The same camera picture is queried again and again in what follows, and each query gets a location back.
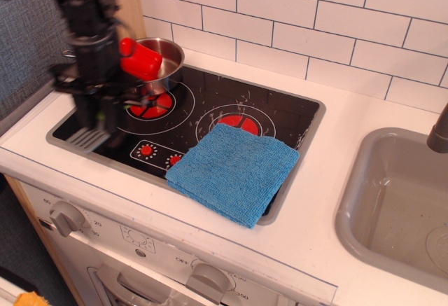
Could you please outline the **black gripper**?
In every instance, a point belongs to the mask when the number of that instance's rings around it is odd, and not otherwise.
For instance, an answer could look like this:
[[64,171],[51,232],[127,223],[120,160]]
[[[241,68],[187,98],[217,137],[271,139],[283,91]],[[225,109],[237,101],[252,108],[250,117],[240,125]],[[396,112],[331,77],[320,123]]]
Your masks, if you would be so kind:
[[73,96],[81,127],[117,131],[121,106],[145,105],[143,81],[122,70],[119,44],[111,39],[74,47],[75,62],[50,68],[53,86]]

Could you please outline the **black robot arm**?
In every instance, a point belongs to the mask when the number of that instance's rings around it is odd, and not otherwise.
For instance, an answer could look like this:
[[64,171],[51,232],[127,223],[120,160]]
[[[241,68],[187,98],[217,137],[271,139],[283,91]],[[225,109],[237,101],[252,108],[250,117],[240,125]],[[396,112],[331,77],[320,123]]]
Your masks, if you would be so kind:
[[123,124],[127,103],[140,105],[137,78],[121,68],[116,0],[56,0],[66,24],[64,37],[74,61],[50,72],[56,91],[72,95],[80,126],[113,134]]

